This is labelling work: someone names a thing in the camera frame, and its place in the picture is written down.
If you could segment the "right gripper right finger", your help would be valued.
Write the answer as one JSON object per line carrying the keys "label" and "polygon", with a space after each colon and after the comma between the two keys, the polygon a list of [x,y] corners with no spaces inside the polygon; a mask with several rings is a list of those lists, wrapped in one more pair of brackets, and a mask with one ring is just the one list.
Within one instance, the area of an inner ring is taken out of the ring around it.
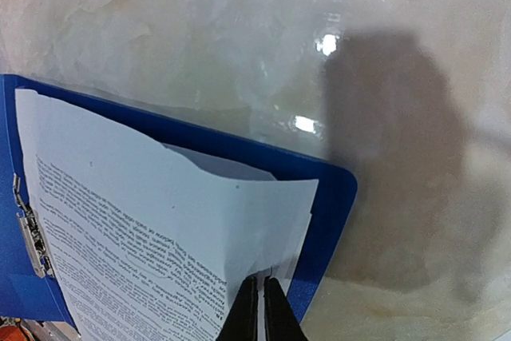
{"label": "right gripper right finger", "polygon": [[266,277],[264,289],[264,326],[267,341],[308,341],[279,281]]}

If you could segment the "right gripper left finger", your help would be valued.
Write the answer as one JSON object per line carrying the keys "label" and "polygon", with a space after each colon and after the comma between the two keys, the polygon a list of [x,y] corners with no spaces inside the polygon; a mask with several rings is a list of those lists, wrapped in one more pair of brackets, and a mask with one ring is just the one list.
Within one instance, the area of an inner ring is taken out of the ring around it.
{"label": "right gripper left finger", "polygon": [[258,302],[257,278],[249,276],[241,284],[216,341],[256,341]]}

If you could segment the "printed paper sheet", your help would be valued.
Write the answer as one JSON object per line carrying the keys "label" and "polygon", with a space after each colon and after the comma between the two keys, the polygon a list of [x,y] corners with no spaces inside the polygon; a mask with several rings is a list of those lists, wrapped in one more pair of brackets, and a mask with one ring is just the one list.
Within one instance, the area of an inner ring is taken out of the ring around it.
{"label": "printed paper sheet", "polygon": [[316,180],[243,180],[30,89],[15,93],[30,205],[84,340],[214,340],[243,280],[281,272]]}
{"label": "printed paper sheet", "polygon": [[234,180],[237,203],[227,218],[226,265],[230,280],[260,273],[290,280],[311,221],[317,180],[278,181],[268,171],[236,161],[166,145],[198,168]]}

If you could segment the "blue file folder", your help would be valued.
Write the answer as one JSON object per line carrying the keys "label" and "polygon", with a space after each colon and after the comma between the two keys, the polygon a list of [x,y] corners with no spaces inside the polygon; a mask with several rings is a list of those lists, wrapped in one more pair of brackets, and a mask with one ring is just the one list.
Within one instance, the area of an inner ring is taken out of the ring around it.
{"label": "blue file folder", "polygon": [[22,238],[13,179],[22,175],[14,91],[27,88],[98,113],[165,144],[223,157],[270,172],[277,180],[319,182],[311,222],[297,263],[288,301],[302,320],[334,254],[355,201],[358,184],[346,169],[318,158],[234,136],[142,109],[75,93],[14,74],[1,76],[1,314],[73,323],[58,282],[38,277]]}

